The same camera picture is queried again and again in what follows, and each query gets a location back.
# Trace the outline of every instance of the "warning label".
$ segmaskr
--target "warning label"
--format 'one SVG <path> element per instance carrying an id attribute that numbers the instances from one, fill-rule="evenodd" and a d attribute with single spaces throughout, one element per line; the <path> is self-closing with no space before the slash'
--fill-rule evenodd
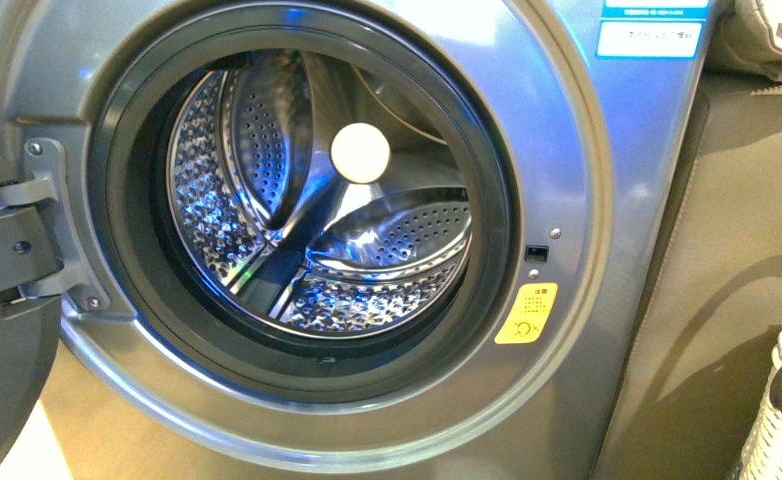
<path id="1" fill-rule="evenodd" d="M 532 343 L 541 336 L 556 301 L 555 283 L 530 283 L 518 290 L 515 304 L 503 327 L 494 337 L 500 345 Z"/>

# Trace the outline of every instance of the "washing machine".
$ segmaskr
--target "washing machine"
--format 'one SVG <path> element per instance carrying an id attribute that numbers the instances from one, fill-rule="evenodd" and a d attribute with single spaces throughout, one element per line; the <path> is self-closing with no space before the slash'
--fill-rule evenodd
<path id="1" fill-rule="evenodd" d="M 587 478 L 709 13 L 0 1 L 0 461 L 60 337 L 245 478 Z"/>

